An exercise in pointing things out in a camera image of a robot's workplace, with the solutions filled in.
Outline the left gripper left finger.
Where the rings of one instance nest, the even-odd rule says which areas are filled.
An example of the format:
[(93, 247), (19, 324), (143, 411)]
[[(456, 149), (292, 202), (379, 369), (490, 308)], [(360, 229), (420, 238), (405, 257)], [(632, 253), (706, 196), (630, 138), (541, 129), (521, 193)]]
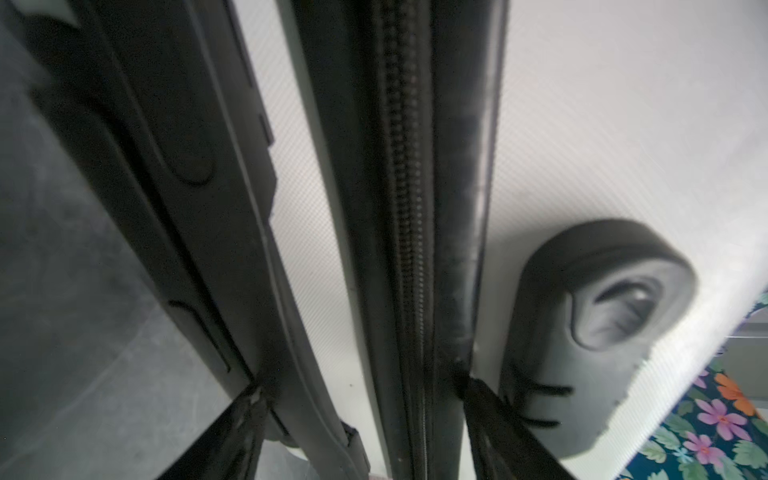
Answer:
[(250, 385), (157, 479), (254, 479), (268, 413), (262, 388)]

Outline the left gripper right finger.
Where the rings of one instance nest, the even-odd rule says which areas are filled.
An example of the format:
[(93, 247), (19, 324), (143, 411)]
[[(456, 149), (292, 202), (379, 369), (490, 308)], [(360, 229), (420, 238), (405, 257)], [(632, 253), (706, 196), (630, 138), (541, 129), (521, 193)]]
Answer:
[(573, 479), (485, 382), (467, 379), (463, 407), (477, 478)]

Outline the white black suitcase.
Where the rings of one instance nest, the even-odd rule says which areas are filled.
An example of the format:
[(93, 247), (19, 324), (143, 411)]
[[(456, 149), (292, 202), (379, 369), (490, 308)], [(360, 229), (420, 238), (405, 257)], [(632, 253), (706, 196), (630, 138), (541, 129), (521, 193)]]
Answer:
[(5, 1), (1, 475), (767, 475), (763, 1)]

